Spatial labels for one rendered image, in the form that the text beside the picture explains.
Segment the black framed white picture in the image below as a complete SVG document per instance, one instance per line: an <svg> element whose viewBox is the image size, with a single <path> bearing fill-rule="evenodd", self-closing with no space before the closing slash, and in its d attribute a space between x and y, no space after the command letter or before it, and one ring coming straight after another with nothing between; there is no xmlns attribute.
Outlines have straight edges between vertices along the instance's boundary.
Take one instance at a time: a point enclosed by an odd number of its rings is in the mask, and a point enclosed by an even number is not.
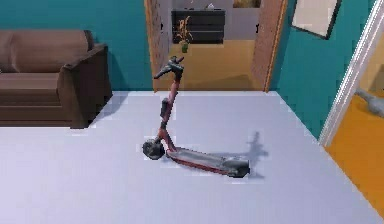
<svg viewBox="0 0 384 224"><path fill-rule="evenodd" d="M342 0L296 0L291 26L329 39Z"/></svg>

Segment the brown sofa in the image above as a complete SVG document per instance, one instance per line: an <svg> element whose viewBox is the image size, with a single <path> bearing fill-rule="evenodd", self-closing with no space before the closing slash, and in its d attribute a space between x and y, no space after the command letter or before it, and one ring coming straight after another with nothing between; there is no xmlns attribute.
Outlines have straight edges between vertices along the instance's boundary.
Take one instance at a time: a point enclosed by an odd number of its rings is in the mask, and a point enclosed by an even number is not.
<svg viewBox="0 0 384 224"><path fill-rule="evenodd" d="M112 97L108 46L79 29L0 29L0 127L88 127Z"/></svg>

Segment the white room door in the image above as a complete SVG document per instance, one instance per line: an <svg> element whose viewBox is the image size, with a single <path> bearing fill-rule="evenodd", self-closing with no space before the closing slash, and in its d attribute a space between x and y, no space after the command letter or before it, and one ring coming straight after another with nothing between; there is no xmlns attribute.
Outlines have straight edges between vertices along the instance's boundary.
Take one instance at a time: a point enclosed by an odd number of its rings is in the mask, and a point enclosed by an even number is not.
<svg viewBox="0 0 384 224"><path fill-rule="evenodd" d="M321 146L332 143L383 32L384 0L375 0L319 136Z"/></svg>

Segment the red kick scooter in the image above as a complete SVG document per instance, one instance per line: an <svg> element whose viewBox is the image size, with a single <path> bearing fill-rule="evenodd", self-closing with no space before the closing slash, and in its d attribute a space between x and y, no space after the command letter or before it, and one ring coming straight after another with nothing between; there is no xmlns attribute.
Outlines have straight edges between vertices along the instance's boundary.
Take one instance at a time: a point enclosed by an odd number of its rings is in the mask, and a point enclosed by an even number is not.
<svg viewBox="0 0 384 224"><path fill-rule="evenodd" d="M183 60L183 57L178 58L177 56L172 56L154 76L154 79L159 79L163 75L172 72L174 74L174 80L171 85L169 96L162 100L160 111L161 123L158 133L154 139L149 139L143 143L143 153L151 160L158 160L163 155L166 155L169 159L184 166L226 175L232 178L245 177L250 173L250 164L248 160L237 157L217 156L183 147L176 147L174 145L167 131L167 124L182 79L184 66L181 62Z"/></svg>

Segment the brown room door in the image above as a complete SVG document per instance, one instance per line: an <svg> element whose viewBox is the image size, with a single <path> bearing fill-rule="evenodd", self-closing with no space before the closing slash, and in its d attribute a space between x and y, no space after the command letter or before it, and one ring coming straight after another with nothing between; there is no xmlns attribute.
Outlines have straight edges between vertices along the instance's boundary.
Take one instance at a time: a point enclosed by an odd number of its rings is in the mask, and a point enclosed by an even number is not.
<svg viewBox="0 0 384 224"><path fill-rule="evenodd" d="M268 92L288 0L262 0L251 72L258 90Z"/></svg>

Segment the orange house plant green pot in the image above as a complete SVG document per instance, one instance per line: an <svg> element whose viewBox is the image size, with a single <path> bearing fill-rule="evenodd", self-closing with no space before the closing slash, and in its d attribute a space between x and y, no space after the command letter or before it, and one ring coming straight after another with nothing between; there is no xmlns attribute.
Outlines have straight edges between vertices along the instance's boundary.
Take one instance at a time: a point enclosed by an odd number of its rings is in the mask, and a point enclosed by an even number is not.
<svg viewBox="0 0 384 224"><path fill-rule="evenodd" d="M179 21L176 36L179 38L179 44L181 45L181 51L183 53L188 52L190 41L193 39L192 34L188 30L189 16Z"/></svg>

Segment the black chest of drawers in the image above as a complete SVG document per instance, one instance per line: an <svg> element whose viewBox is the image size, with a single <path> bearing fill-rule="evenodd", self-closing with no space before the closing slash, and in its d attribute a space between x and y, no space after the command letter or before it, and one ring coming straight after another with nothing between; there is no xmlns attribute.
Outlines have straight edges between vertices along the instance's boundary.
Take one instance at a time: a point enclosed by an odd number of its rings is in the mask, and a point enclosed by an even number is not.
<svg viewBox="0 0 384 224"><path fill-rule="evenodd" d="M198 10L174 9L171 11L173 43L179 43L177 37L179 21L188 17L187 30L191 34L191 44L221 44L224 39L225 14L223 9Z"/></svg>

